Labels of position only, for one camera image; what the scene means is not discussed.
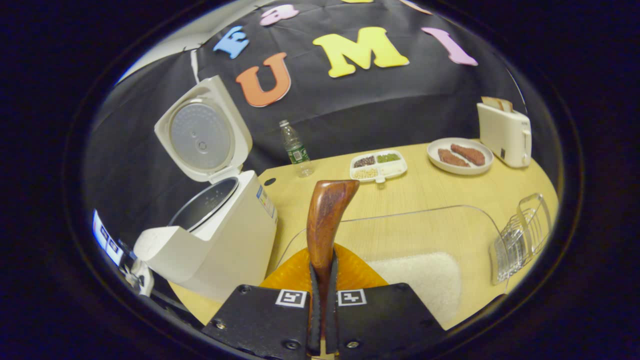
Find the green beans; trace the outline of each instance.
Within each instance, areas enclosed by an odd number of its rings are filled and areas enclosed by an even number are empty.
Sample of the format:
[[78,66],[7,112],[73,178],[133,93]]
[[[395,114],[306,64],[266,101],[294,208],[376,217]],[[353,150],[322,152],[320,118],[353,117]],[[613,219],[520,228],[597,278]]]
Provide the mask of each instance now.
[[378,155],[378,163],[386,163],[395,160],[400,160],[400,157],[396,154]]

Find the pink letter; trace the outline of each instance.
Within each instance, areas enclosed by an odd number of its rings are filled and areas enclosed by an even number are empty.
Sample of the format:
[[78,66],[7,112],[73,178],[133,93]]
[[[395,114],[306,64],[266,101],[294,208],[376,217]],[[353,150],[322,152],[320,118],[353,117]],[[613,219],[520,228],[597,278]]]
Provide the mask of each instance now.
[[456,44],[455,41],[453,41],[448,32],[435,28],[422,28],[422,30],[427,34],[433,35],[433,37],[435,37],[442,44],[442,46],[447,49],[447,51],[449,52],[449,59],[451,59],[451,61],[453,61],[454,63],[472,66],[478,65],[476,59],[467,55],[467,53],[465,53],[465,51],[458,44]]
[[417,6],[416,4],[412,3],[411,1],[408,0],[400,0],[401,3],[405,4],[406,6],[409,6],[410,8],[414,9],[414,10],[418,10],[421,13],[425,13],[427,15],[431,15],[431,12]]
[[268,10],[266,13],[262,14],[260,25],[267,26],[275,24],[282,19],[290,19],[299,13],[299,11],[293,8],[293,5],[276,6],[275,8]]

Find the bread slice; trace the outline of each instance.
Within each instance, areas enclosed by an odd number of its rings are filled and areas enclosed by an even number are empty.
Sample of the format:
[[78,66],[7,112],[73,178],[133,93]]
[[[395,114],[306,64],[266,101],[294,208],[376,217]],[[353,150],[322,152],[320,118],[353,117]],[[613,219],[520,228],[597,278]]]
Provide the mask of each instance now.
[[482,96],[483,104],[491,106],[508,113],[513,113],[513,104],[509,100],[498,99],[497,97]]

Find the black cloth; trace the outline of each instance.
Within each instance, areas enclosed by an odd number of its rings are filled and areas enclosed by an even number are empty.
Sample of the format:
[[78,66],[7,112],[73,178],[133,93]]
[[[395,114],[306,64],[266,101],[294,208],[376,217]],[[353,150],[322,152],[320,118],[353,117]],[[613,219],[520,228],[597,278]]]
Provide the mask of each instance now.
[[[300,13],[261,26],[261,14],[280,4],[293,4]],[[238,25],[250,40],[248,46],[233,60],[224,51],[214,52],[218,41]],[[369,69],[356,65],[354,74],[331,78],[327,56],[313,40],[336,33],[357,41],[358,30],[369,26],[385,28],[410,64],[380,68],[372,61]],[[447,31],[479,65],[453,63],[447,50],[422,27]],[[287,53],[284,61],[291,89],[269,106],[249,105],[236,77],[259,66],[261,87],[272,89],[273,73],[262,62],[280,52]],[[197,49],[196,57],[199,79],[221,77],[251,132],[253,148],[244,170],[260,174],[289,163],[278,125],[283,119],[301,135],[313,160],[450,136],[479,138],[476,103],[481,102],[480,96],[492,96],[507,99],[515,110],[529,114],[534,130],[532,156],[544,160],[539,163],[548,174],[557,174],[555,154],[541,156],[545,147],[534,123],[538,109],[525,108],[501,57],[468,31],[396,0],[277,1],[234,21]],[[208,185],[190,180],[154,134],[160,116],[195,83],[191,54],[174,54],[117,84],[96,116],[85,157],[87,209],[96,208],[112,236],[130,246],[143,230],[166,225]],[[550,178],[556,184],[556,178]]]

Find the white plate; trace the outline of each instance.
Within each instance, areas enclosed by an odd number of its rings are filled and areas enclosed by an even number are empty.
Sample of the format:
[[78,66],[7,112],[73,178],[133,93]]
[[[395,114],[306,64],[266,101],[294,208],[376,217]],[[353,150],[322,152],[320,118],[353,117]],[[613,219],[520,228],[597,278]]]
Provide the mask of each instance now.
[[[388,155],[388,154],[396,154],[400,160],[388,161],[386,163],[378,163],[378,155]],[[360,159],[367,158],[369,156],[373,156],[374,163],[373,165],[367,165],[363,167],[353,167],[356,161]],[[359,180],[361,183],[367,183],[369,181],[376,181],[377,183],[384,183],[390,177],[396,177],[402,175],[406,172],[407,166],[406,161],[401,153],[395,150],[384,150],[378,152],[372,152],[369,154],[358,155],[355,158],[351,159],[351,165],[349,166],[349,174],[352,179]],[[369,170],[375,169],[378,172],[378,175],[374,177],[366,177],[364,179],[356,179],[354,177],[355,173],[359,170]]]
[[[474,165],[471,161],[465,159],[462,155],[456,154],[451,151],[451,144],[454,143],[456,145],[460,145],[462,147],[470,147],[471,149],[478,150],[484,154],[484,165],[477,166]],[[447,164],[443,161],[440,161],[440,156],[438,155],[438,149],[447,149],[451,151],[451,154],[461,158],[469,164],[469,167],[459,167],[457,165]],[[452,172],[453,174],[458,175],[477,175],[486,172],[491,167],[493,163],[493,153],[489,148],[484,146],[483,144],[473,141],[471,139],[465,138],[444,138],[438,139],[429,146],[427,146],[427,155],[431,162],[437,167],[441,168],[444,171]]]

